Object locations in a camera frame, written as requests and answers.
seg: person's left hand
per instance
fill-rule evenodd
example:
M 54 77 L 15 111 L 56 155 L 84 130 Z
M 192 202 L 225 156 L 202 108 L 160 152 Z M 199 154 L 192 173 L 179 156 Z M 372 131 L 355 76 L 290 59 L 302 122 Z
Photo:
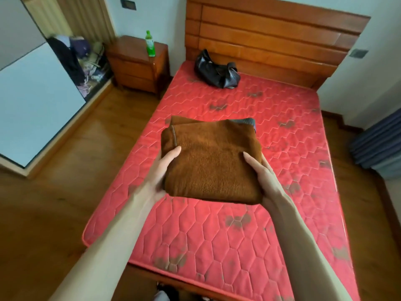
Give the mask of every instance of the person's left hand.
M 139 190 L 146 190 L 149 193 L 148 196 L 154 202 L 157 202 L 159 199 L 165 196 L 166 192 L 162 189 L 163 178 L 166 174 L 168 165 L 180 154 L 180 152 L 181 146 L 174 148 L 163 158 L 161 158 L 162 154 L 159 152 L 143 183 L 138 188 L 135 186 L 128 187 L 128 196 L 132 192 L 132 190 L 130 190 L 131 188 L 135 188 L 136 192 L 139 192 Z

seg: quilted red mattress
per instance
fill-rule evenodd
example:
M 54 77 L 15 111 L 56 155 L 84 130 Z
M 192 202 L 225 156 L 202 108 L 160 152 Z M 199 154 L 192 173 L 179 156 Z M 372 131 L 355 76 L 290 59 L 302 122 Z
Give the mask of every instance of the quilted red mattress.
M 171 115 L 203 121 L 253 117 L 268 162 L 328 262 L 359 300 L 343 212 L 316 92 L 241 75 L 236 89 L 198 80 L 184 62 L 83 233 L 89 246 L 139 185 Z M 293 300 L 272 220 L 261 206 L 169 197 L 152 209 L 130 263 L 238 300 Z

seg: black leather handbag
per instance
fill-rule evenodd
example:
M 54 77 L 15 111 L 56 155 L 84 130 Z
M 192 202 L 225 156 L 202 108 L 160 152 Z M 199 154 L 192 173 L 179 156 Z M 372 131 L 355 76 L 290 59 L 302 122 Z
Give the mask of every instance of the black leather handbag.
M 238 74 L 234 62 L 227 65 L 216 64 L 210 59 L 207 50 L 203 50 L 195 61 L 195 73 L 209 85 L 221 89 L 233 89 L 238 86 L 241 76 Z

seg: green bottle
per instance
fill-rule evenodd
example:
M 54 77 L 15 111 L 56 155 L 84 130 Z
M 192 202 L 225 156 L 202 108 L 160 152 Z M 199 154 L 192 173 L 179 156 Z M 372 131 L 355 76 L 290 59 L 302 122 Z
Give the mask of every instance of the green bottle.
M 156 56 L 156 53 L 154 51 L 154 42 L 153 42 L 153 38 L 152 35 L 150 34 L 150 31 L 147 30 L 146 31 L 146 49 L 148 50 L 148 56 L 149 57 L 154 57 Z

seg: nightstand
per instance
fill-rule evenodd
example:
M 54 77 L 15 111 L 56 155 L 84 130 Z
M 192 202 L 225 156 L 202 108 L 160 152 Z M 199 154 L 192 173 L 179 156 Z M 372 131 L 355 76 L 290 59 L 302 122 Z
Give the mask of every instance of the nightstand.
M 145 39 L 122 36 L 106 50 L 118 85 L 155 93 L 159 99 L 170 78 L 168 46 L 155 42 L 155 57 L 149 57 Z

